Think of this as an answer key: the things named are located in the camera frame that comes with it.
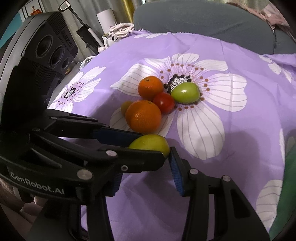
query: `wall picture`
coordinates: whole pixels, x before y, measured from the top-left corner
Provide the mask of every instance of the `wall picture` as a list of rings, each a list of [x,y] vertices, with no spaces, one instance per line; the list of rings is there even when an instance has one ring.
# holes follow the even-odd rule
[[[25,21],[31,15],[45,12],[41,0],[30,0],[19,11],[22,21]]]

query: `yellow-green fruit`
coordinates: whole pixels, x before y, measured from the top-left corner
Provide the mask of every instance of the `yellow-green fruit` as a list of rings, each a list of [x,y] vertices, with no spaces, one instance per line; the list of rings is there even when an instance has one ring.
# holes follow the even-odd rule
[[[120,107],[120,111],[123,114],[123,116],[126,114],[126,110],[131,105],[131,103],[133,103],[133,102],[132,101],[129,101],[129,100],[122,103],[122,105]]]
[[[166,139],[163,136],[156,134],[139,137],[129,145],[129,149],[160,151],[165,158],[170,154],[170,147]]]

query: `small orange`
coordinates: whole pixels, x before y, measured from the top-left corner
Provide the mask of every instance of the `small orange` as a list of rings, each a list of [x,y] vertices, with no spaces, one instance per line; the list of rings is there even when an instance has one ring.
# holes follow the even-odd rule
[[[163,83],[155,76],[148,76],[140,81],[138,92],[143,99],[152,101],[158,93],[163,92]]]
[[[152,101],[138,100],[128,107],[125,118],[133,131],[151,134],[160,126],[161,112]]]

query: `paper roll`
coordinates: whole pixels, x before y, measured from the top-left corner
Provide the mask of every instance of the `paper roll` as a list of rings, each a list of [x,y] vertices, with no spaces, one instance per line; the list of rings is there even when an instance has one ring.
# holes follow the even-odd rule
[[[101,24],[104,34],[108,33],[110,27],[115,25],[116,19],[111,8],[98,13],[96,16]]]

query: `tomato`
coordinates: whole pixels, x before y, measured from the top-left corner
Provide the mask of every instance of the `tomato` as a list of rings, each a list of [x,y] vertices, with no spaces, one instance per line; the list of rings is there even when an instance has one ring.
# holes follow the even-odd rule
[[[153,103],[157,105],[162,114],[170,113],[175,106],[174,98],[165,92],[158,93],[154,97]]]

